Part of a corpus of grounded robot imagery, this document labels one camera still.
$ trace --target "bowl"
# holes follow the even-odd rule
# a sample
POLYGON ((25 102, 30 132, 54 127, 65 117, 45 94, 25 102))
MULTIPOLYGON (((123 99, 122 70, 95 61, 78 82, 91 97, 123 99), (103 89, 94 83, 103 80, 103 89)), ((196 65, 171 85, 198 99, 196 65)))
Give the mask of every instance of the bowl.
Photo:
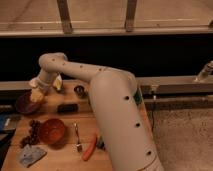
POLYGON ((60 119, 48 119, 39 127, 39 140, 48 145, 58 143, 64 137, 65 129, 65 125, 60 119))
POLYGON ((30 96, 31 91, 27 91, 16 100, 15 108, 19 113, 31 114, 40 108, 41 102, 32 102, 30 96))

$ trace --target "carrot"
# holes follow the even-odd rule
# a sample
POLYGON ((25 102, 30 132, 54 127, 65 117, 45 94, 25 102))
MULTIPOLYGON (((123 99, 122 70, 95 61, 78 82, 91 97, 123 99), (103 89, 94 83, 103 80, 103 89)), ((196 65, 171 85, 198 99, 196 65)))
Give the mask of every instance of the carrot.
POLYGON ((93 151, 95 150, 95 147, 96 147, 96 142, 97 142, 97 134, 94 133, 89 146, 87 147, 86 151, 82 155, 82 159, 84 161, 89 160, 89 158, 92 156, 92 153, 93 153, 93 151))

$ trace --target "wooden table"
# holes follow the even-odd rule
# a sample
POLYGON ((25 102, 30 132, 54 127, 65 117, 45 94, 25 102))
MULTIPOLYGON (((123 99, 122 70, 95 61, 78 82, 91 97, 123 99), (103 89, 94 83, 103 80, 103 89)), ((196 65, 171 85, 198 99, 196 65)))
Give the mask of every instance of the wooden table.
MULTIPOLYGON (((78 123, 80 140, 83 145, 83 150, 87 148, 92 138, 92 134, 96 132, 100 135, 96 119, 89 106, 88 99, 79 99, 73 92, 76 85, 84 85, 86 90, 88 85, 84 82, 73 80, 64 82, 64 91, 57 93, 51 89, 45 97, 45 103, 41 109, 28 116, 22 116, 15 135, 12 139, 11 146, 6 155, 2 171, 112 171, 111 162, 106 151, 96 149, 91 158, 85 162, 81 159, 81 154, 77 152, 75 143, 76 136, 74 132, 73 123, 78 123), (57 114, 57 106, 62 103, 78 103, 79 111, 76 113, 57 114), (23 167, 17 160, 17 156, 21 149, 19 147, 20 140, 28 135, 30 129, 29 121, 36 119, 41 122, 49 118, 60 118, 67 127, 66 136, 63 142, 56 146, 50 147, 40 143, 39 147, 47 151, 47 155, 41 160, 30 166, 29 168, 23 167)), ((141 107, 142 117, 146 120, 148 131, 150 125, 147 118, 144 106, 141 107)))

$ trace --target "gray cloth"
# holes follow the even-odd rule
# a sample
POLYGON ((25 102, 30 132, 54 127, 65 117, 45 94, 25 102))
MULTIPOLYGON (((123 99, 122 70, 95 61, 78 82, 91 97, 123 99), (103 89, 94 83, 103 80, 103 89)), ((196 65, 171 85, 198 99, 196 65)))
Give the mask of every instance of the gray cloth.
POLYGON ((29 167, 46 154, 47 152, 43 149, 39 147, 31 147, 27 144, 19 154, 18 160, 23 166, 29 167))

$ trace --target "fork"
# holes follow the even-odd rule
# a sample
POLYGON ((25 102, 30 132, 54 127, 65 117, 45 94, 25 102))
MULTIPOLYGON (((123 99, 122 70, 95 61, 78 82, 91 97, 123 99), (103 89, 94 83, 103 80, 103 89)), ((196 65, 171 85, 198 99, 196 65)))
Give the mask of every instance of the fork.
POLYGON ((75 127, 75 134, 77 136, 76 148, 77 148, 77 151, 80 153, 80 152, 82 152, 82 144, 80 142, 79 133, 78 133, 78 125, 76 122, 74 123, 74 127, 75 127))

